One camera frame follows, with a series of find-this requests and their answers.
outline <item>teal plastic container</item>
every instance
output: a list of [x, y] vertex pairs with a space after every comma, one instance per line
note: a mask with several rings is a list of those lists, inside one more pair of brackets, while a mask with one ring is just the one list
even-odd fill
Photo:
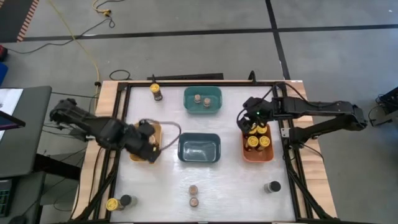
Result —
[[[195, 95], [200, 95], [200, 103], [196, 103]], [[210, 98], [209, 108], [205, 108], [203, 100]], [[217, 86], [191, 86], [184, 91], [184, 107], [189, 113], [212, 114], [217, 113], [223, 104], [221, 90]]]
[[183, 133], [178, 142], [178, 158], [183, 162], [217, 162], [221, 140], [217, 134]]

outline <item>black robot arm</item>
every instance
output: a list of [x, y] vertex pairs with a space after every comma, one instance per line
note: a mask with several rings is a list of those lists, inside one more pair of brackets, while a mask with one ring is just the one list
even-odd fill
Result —
[[97, 117], [77, 107], [74, 99], [61, 100], [50, 112], [50, 120], [78, 126], [85, 135], [94, 136], [105, 149], [126, 148], [131, 154], [149, 162], [155, 162], [160, 155], [159, 147], [149, 143], [155, 129], [147, 121], [140, 121], [136, 128], [116, 118]]
[[238, 126], [248, 133], [253, 124], [265, 126], [268, 121], [296, 119], [301, 116], [334, 116], [335, 118], [307, 128], [290, 128], [290, 144], [304, 144], [308, 139], [340, 129], [360, 131], [367, 125], [363, 111], [347, 101], [333, 103], [309, 102], [296, 97], [274, 97], [271, 102], [262, 98], [250, 97], [243, 104], [245, 114]]

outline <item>wooden table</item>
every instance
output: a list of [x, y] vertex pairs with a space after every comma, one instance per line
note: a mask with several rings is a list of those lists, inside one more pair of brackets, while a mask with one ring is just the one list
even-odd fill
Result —
[[[131, 83], [149, 83], [150, 81], [129, 81]], [[184, 81], [173, 81], [173, 82], [220, 82], [216, 80], [184, 80]], [[229, 80], [228, 82], [251, 82], [250, 80]], [[281, 81], [281, 82], [289, 82], [293, 85], [301, 95], [306, 97], [304, 84], [302, 81]], [[116, 90], [118, 87], [118, 81], [104, 81], [103, 86], [101, 89], [101, 93], [99, 95], [98, 105], [96, 108], [95, 115], [97, 116], [112, 116], [113, 108], [114, 108], [114, 101], [116, 98]], [[289, 96], [299, 97], [296, 92], [287, 88], [287, 94]], [[124, 102], [124, 95], [125, 92], [122, 92], [121, 101], [119, 104], [118, 110], [118, 118], [121, 117], [121, 112], [123, 110], [123, 102]], [[299, 119], [294, 120], [294, 125], [296, 127], [305, 128], [307, 126], [311, 126], [313, 124], [311, 116], [303, 116]], [[320, 147], [317, 140], [308, 140], [306, 145], [320, 151]], [[95, 141], [90, 141], [88, 143], [88, 147], [86, 150], [86, 156], [81, 168], [81, 177], [80, 177], [80, 193], [78, 198], [78, 203], [76, 205], [76, 211], [73, 217], [79, 216], [79, 214], [83, 211], [83, 209], [88, 205], [90, 201], [90, 190], [91, 190], [91, 183], [94, 178], [94, 186], [92, 189], [91, 198], [97, 191], [98, 183], [100, 181], [101, 169], [103, 166], [104, 160], [104, 150], [102, 150], [99, 154], [99, 159], [97, 166], [95, 167], [95, 160], [98, 155], [98, 150], [100, 147], [97, 145]], [[321, 157], [313, 153], [311, 150], [306, 148], [300, 150], [300, 155], [302, 159], [303, 169], [305, 178], [307, 181], [307, 188], [315, 198], [315, 200], [323, 207], [323, 209], [331, 216], [336, 217], [336, 210], [335, 205], [333, 203], [333, 198], [331, 196], [328, 177], [326, 176], [325, 166], [323, 165], [323, 161]], [[112, 167], [113, 159], [110, 159], [110, 163], [108, 169]], [[300, 189], [297, 189], [297, 196], [298, 196], [298, 204], [300, 207], [300, 213], [302, 217], [306, 217], [305, 213], [305, 206], [303, 197], [301, 194]], [[105, 216], [105, 203], [108, 199], [108, 191], [105, 192], [101, 211], [99, 213], [100, 218], [104, 218]]]

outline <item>concrete floor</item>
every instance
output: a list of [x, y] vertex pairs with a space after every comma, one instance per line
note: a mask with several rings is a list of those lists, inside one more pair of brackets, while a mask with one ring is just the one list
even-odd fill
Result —
[[[377, 0], [271, 1], [278, 27], [398, 24], [398, 2]], [[91, 0], [54, 0], [74, 33], [103, 17]], [[91, 34], [270, 28], [263, 0], [127, 0], [108, 3], [116, 27], [103, 24]], [[27, 37], [68, 35], [47, 1], [41, 1]], [[303, 80], [309, 100], [347, 100], [364, 109], [378, 94], [398, 86], [398, 29], [281, 33], [291, 79]], [[99, 65], [101, 79], [126, 69], [136, 80], [152, 75], [223, 72], [225, 79], [283, 79], [271, 33], [191, 35], [82, 40]], [[30, 50], [44, 42], [5, 44]], [[34, 54], [11, 54], [3, 87], [51, 85], [54, 91], [94, 95], [95, 69], [75, 43]], [[49, 108], [62, 96], [53, 95]], [[87, 108], [89, 100], [79, 99]], [[320, 138], [338, 216], [357, 222], [396, 223], [398, 128], [386, 124], [361, 132], [338, 131]], [[84, 147], [79, 141], [43, 134], [39, 152], [63, 154]], [[70, 207], [71, 202], [60, 205]], [[42, 223], [66, 220], [68, 212], [45, 207]]]

